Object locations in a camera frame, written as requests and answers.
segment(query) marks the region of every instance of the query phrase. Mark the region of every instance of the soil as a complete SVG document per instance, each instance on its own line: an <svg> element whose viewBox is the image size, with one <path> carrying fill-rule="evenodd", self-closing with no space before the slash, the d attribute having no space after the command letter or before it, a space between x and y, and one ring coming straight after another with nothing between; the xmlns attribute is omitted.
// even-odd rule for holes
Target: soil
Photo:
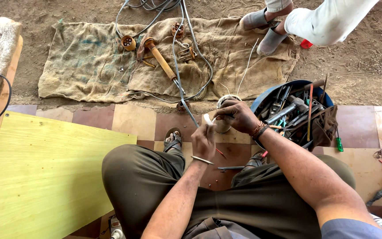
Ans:
<svg viewBox="0 0 382 239"><path fill-rule="evenodd" d="M51 25L63 22L114 22L124 1L108 0L0 0L0 17L22 23L23 50L13 84L11 104L37 104L38 108L50 109L63 106L75 110L81 106L105 106L101 103L77 102L65 98L41 99L38 97L38 81L48 56L53 31ZM315 9L321 0L294 3L295 8ZM216 19L242 16L264 8L263 2L254 0L199 0L188 1L190 17ZM156 12L142 8L125 8L120 24L149 23ZM162 13L161 19L178 17L180 9ZM303 50L300 60L289 80L324 79L329 72L327 93L338 105L382 106L382 1L377 3L358 27L344 42L333 46L312 46ZM174 111L169 105L147 97L134 100L138 104L154 108L157 112ZM192 103L193 113L200 114L215 109L213 102Z"/></svg>

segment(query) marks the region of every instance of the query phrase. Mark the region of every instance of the checkered tile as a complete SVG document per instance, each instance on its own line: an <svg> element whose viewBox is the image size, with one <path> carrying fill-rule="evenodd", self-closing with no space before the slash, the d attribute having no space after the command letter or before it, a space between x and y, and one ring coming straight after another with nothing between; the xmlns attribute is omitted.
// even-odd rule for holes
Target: checkered tile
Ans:
<svg viewBox="0 0 382 239"><path fill-rule="evenodd" d="M16 109L21 113L34 114L36 106L11 107L12 111L17 111ZM38 110L37 115L136 134L138 145L153 150L162 150L166 131L171 127L178 127L183 134L186 166L191 161L191 134L196 127L188 115L158 114L150 108L134 105L84 108L75 113L60 108L55 111ZM201 125L203 122L201 115L195 118ZM337 121L344 152L339 152L333 144L331 147L316 147L312 153L331 155L348 164L356 177L356 191L364 201L368 201L382 189L382 107L339 106ZM230 188L232 177L239 172L239 170L229 170L222 173L217 167L244 166L249 158L260 150L248 135L234 129L225 134L216 134L216 147L225 154L226 159L217 153L213 160L216 165L207 169L200 182L201 187L214 191ZM376 201L369 209L372 213L382 216L382 199ZM107 228L106 219L109 214L72 233L69 238L98 237Z"/></svg>

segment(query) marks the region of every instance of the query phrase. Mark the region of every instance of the gray shirt sleeve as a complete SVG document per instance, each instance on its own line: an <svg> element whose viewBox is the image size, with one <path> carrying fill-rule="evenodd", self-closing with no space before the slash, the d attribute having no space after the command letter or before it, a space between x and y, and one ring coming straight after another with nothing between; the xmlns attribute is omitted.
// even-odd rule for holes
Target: gray shirt sleeve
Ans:
<svg viewBox="0 0 382 239"><path fill-rule="evenodd" d="M322 239L382 239L382 229L353 219L333 219L321 228Z"/></svg>

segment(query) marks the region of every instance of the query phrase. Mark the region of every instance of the sock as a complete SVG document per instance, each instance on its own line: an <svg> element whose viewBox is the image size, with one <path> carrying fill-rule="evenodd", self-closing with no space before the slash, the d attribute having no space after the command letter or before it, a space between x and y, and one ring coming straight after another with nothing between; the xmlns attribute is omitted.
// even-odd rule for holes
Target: sock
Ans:
<svg viewBox="0 0 382 239"><path fill-rule="evenodd" d="M288 36L288 33L285 35L275 33L273 31L275 27L269 28L268 33L257 47L257 54L260 56L269 55L274 52L279 44Z"/></svg>
<svg viewBox="0 0 382 239"><path fill-rule="evenodd" d="M240 26L244 30L250 30L259 26L267 25L265 12L267 8L257 12L251 12L240 20Z"/></svg>

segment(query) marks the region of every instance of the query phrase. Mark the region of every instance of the man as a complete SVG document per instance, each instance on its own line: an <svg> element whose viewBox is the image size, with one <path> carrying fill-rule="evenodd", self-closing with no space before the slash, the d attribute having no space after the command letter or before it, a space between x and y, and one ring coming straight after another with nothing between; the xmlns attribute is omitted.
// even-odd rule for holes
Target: man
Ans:
<svg viewBox="0 0 382 239"><path fill-rule="evenodd" d="M257 138L277 164L249 162L226 191L198 187L215 155L214 125L192 135L196 158L184 173L177 128L166 134L165 152L113 149L103 183L127 239L382 238L346 164L281 137L244 102L225 101L215 117Z"/></svg>
<svg viewBox="0 0 382 239"><path fill-rule="evenodd" d="M317 46L344 41L368 14L378 0L325 0L315 10L297 8L292 0L265 0L266 8L245 15L240 26L244 30L267 28L273 19L288 14L271 27L257 47L257 54L273 53L288 34L307 39Z"/></svg>

